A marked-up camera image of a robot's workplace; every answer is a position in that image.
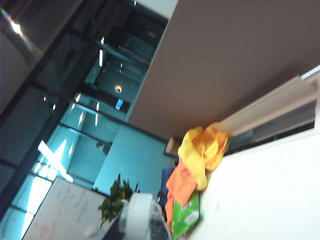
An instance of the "ceiling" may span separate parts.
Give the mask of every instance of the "ceiling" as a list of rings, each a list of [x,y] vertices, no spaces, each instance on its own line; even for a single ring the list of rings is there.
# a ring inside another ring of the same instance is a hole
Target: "ceiling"
[[[315,67],[319,9],[319,0],[179,1],[129,122],[183,137]]]

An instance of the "potted plant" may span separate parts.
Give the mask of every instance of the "potted plant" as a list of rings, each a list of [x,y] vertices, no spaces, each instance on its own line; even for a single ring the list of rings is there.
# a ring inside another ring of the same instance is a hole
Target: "potted plant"
[[[105,223],[105,221],[111,222],[123,208],[122,200],[130,200],[133,193],[140,191],[138,190],[137,183],[135,185],[134,191],[130,187],[129,181],[123,180],[121,183],[121,174],[119,173],[117,179],[113,182],[110,187],[110,195],[106,196],[103,203],[98,207],[101,210],[101,220],[102,223],[100,227]]]

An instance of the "yellow cloth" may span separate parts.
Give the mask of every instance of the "yellow cloth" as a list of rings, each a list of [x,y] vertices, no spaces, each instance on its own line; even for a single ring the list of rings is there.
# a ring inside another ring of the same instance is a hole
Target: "yellow cloth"
[[[228,142],[228,135],[213,123],[204,131],[201,126],[190,129],[184,136],[178,155],[194,176],[198,191],[207,187],[206,169],[213,171],[220,164]]]

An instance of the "orange cloth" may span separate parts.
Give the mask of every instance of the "orange cloth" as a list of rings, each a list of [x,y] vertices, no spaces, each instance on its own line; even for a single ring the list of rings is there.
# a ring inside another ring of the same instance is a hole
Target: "orange cloth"
[[[165,205],[167,224],[171,226],[174,211],[174,201],[184,206],[196,189],[197,182],[180,159],[178,166],[174,169],[166,183],[168,188],[167,203]]]
[[[174,216],[174,196],[169,192],[167,199],[168,201],[166,202],[164,209],[166,213],[166,224],[171,230],[172,218]]]

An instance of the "handwriting on whiteboard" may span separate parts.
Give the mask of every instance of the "handwriting on whiteboard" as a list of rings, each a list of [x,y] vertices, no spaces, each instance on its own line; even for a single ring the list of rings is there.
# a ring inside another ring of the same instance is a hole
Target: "handwriting on whiteboard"
[[[88,227],[100,226],[98,206],[103,199],[96,192],[57,179],[23,240],[85,239],[84,231]]]

